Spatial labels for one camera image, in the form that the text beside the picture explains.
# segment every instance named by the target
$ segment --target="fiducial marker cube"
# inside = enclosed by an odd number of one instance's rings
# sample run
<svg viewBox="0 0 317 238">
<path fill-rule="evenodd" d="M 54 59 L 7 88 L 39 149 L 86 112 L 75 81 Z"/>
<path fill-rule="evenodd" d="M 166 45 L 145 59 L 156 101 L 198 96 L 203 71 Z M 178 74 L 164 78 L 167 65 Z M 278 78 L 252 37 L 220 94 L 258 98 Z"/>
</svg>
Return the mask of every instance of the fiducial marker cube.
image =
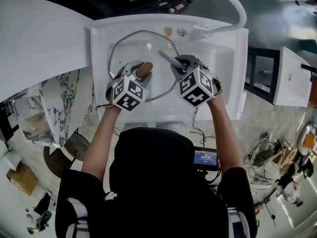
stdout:
<svg viewBox="0 0 317 238">
<path fill-rule="evenodd" d="M 124 76 L 113 86 L 112 103 L 121 109 L 132 111 L 145 101 L 148 94 L 145 88 Z"/>
<path fill-rule="evenodd" d="M 197 108 L 213 98 L 212 78 L 198 67 L 179 82 L 179 94 L 190 106 Z"/>
</svg>

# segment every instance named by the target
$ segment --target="marble countertop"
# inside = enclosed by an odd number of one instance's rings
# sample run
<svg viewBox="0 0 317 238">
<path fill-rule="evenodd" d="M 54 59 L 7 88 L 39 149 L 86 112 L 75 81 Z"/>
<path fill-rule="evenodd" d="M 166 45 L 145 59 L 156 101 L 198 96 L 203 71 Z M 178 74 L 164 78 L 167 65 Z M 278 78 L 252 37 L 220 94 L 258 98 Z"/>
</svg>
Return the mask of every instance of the marble countertop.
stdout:
<svg viewBox="0 0 317 238">
<path fill-rule="evenodd" d="M 92 68 L 70 71 L 44 80 L 15 102 L 26 140 L 63 147 L 95 108 Z"/>
</svg>

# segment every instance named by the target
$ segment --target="cardboard box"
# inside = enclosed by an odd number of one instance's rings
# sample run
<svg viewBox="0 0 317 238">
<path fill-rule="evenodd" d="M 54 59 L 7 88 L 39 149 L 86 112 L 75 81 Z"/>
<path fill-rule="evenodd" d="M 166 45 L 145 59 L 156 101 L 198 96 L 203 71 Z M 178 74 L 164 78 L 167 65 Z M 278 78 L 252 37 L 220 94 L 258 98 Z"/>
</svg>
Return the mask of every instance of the cardboard box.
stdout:
<svg viewBox="0 0 317 238">
<path fill-rule="evenodd" d="M 35 186 L 38 184 L 39 180 L 26 164 L 19 163 L 16 171 L 10 169 L 6 174 L 6 177 L 18 187 L 19 190 L 23 191 L 27 195 L 31 195 Z"/>
</svg>

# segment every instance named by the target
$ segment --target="white sink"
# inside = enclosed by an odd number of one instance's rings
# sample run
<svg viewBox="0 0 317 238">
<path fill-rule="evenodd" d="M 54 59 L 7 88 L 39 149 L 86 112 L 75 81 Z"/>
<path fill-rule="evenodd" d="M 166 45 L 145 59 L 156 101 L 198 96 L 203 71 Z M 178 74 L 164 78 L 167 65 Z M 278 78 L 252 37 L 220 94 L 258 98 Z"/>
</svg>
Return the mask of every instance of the white sink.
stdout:
<svg viewBox="0 0 317 238">
<path fill-rule="evenodd" d="M 97 105 L 107 103 L 106 86 L 109 82 L 108 59 L 114 44 L 126 35 L 144 29 L 164 34 L 165 27 L 173 28 L 170 39 L 175 43 L 180 55 L 195 55 L 209 69 L 215 72 L 222 82 L 222 97 L 231 119 L 236 119 L 240 110 L 247 64 L 248 30 L 239 29 L 217 33 L 209 39 L 194 40 L 192 25 L 207 25 L 218 28 L 227 23 L 185 16 L 167 14 L 143 14 L 97 20 L 91 29 L 92 65 Z M 177 34 L 177 29 L 185 29 L 186 35 Z M 163 93 L 171 87 L 175 78 L 170 64 L 158 56 L 162 50 L 176 56 L 168 41 L 140 33 L 120 43 L 112 58 L 111 72 L 116 75 L 127 62 L 134 60 L 151 61 L 154 65 L 153 77 L 147 89 L 151 96 Z M 99 115 L 104 113 L 99 108 Z M 133 112 L 121 112 L 122 122 L 191 121 L 193 108 L 183 102 L 174 89 L 168 95 L 138 106 Z M 202 105 L 196 120 L 212 119 L 207 105 Z"/>
</svg>

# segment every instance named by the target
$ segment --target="cable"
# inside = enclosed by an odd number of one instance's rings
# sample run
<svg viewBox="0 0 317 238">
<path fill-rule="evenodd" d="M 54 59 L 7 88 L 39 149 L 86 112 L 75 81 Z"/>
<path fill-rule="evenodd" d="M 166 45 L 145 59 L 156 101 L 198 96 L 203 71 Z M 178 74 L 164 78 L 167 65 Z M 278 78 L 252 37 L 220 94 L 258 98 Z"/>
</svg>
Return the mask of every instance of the cable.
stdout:
<svg viewBox="0 0 317 238">
<path fill-rule="evenodd" d="M 119 41 L 116 42 L 116 44 L 114 44 L 113 48 L 112 48 L 112 51 L 111 51 L 111 54 L 110 54 L 110 57 L 109 57 L 109 62 L 108 62 L 108 74 L 109 74 L 109 77 L 111 80 L 114 79 L 112 73 L 111 73 L 111 69 L 110 69 L 110 66 L 111 66 L 111 62 L 112 62 L 112 57 L 113 57 L 113 53 L 114 53 L 114 50 L 116 49 L 116 47 L 121 43 L 123 42 L 124 40 L 128 39 L 129 37 L 133 36 L 133 35 L 136 35 L 136 34 L 139 34 L 139 33 L 149 33 L 149 34 L 154 34 L 154 35 L 157 35 L 157 36 L 160 36 L 166 40 L 168 40 L 172 47 L 174 48 L 177 56 L 179 56 L 179 52 L 178 52 L 178 49 L 177 47 L 175 46 L 175 44 L 166 36 L 162 35 L 162 34 L 159 34 L 159 33 L 156 33 L 156 32 L 153 32 L 153 31 L 149 31 L 149 30 L 139 30 L 139 31 L 135 31 L 131 34 L 128 34 L 127 36 L 123 37 L 122 39 L 120 39 Z M 151 101 L 154 101 L 154 100 L 157 100 L 167 94 L 169 94 L 175 87 L 177 81 L 175 80 L 172 87 L 170 89 L 168 89 L 166 92 L 162 93 L 162 94 L 159 94 L 155 97 L 152 97 L 152 98 L 149 98 L 149 99 L 146 99 L 145 102 L 151 102 Z"/>
<path fill-rule="evenodd" d="M 120 133 L 121 133 L 121 130 L 120 130 L 120 129 L 118 129 L 117 127 L 114 127 L 114 130 L 113 130 L 113 134 L 114 134 L 114 135 L 117 135 L 117 136 L 119 137 L 119 136 L 120 136 L 120 134 L 118 134 L 118 132 L 116 132 L 116 131 L 115 131 L 115 129 L 119 130 L 119 131 L 120 131 Z"/>
<path fill-rule="evenodd" d="M 110 108 L 110 107 L 113 107 L 114 106 L 114 104 L 110 104 L 110 103 L 108 103 L 108 104 L 103 104 L 103 105 L 98 105 L 98 106 L 96 106 L 96 110 L 98 109 L 98 108 Z"/>
<path fill-rule="evenodd" d="M 256 170 L 252 167 L 252 166 L 253 166 L 252 160 L 253 160 L 254 157 L 255 157 L 256 149 L 257 149 L 260 145 L 262 145 L 263 143 L 272 143 L 272 142 L 269 142 L 269 141 L 267 141 L 267 140 L 268 140 L 268 137 L 261 136 L 261 137 L 260 137 L 260 141 L 256 141 L 256 140 L 250 141 L 250 142 L 258 142 L 258 144 L 251 150 L 251 152 L 250 152 L 249 154 L 247 154 L 247 155 L 243 158 L 243 164 L 244 164 L 244 165 L 248 165 L 248 167 L 244 167 L 244 168 L 247 168 L 247 169 L 248 169 L 248 175 L 249 175 L 249 177 L 250 177 L 250 178 L 253 178 L 253 179 L 256 178 L 256 179 L 258 179 L 259 181 L 262 181 L 262 182 L 268 182 L 267 177 L 265 176 L 265 170 L 264 170 L 263 175 L 259 175 L 259 174 L 256 172 Z M 250 170 L 253 170 L 255 176 L 252 176 L 252 175 L 250 174 Z"/>
<path fill-rule="evenodd" d="M 205 136 L 205 133 L 201 129 L 199 129 L 199 128 L 197 128 L 195 126 L 195 120 L 196 120 L 197 111 L 198 111 L 198 108 L 196 108 L 196 110 L 194 112 L 194 115 L 193 115 L 193 129 L 198 130 L 199 132 L 190 131 L 189 133 L 195 133 L 195 134 L 198 134 L 198 135 L 202 136 L 203 139 L 200 141 L 200 144 L 202 144 L 203 147 L 205 147 L 205 143 L 206 143 L 207 138 L 215 138 L 215 137 L 213 137 L 213 136 Z M 217 156 L 217 174 L 216 174 L 216 177 L 213 180 L 208 181 L 208 184 L 212 184 L 219 177 L 220 174 L 221 174 L 221 168 L 220 168 L 220 162 L 219 162 L 219 159 L 218 159 L 218 156 Z"/>
</svg>

